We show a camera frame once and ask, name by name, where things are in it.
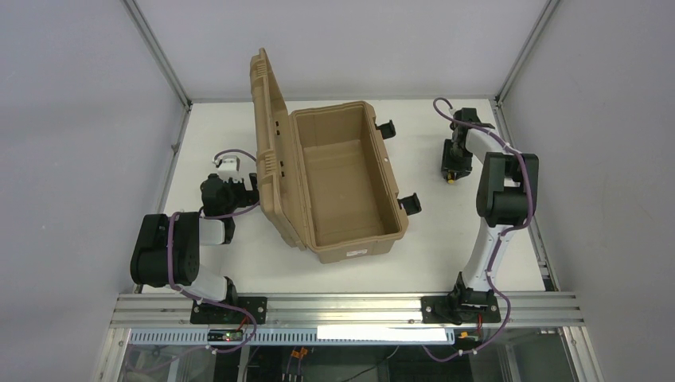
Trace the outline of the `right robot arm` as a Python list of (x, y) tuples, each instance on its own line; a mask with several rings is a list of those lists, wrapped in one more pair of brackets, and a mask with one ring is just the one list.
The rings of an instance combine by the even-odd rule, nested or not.
[(526, 228), (536, 211), (539, 158), (509, 147), (473, 108), (454, 112), (451, 131), (443, 146), (441, 174), (449, 183), (458, 181), (471, 174), (475, 159), (481, 162), (476, 196), (480, 226), (467, 265), (435, 311), (455, 324), (498, 322), (497, 269), (515, 232)]

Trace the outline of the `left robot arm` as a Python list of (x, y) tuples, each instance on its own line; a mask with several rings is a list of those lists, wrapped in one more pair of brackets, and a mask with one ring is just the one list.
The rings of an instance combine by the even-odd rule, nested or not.
[(232, 242), (234, 218), (259, 205), (257, 175), (244, 179), (211, 173), (200, 184), (202, 206), (195, 212), (148, 214), (142, 219), (130, 262), (132, 280), (169, 287), (197, 302), (238, 306), (234, 282), (201, 263), (201, 249)]

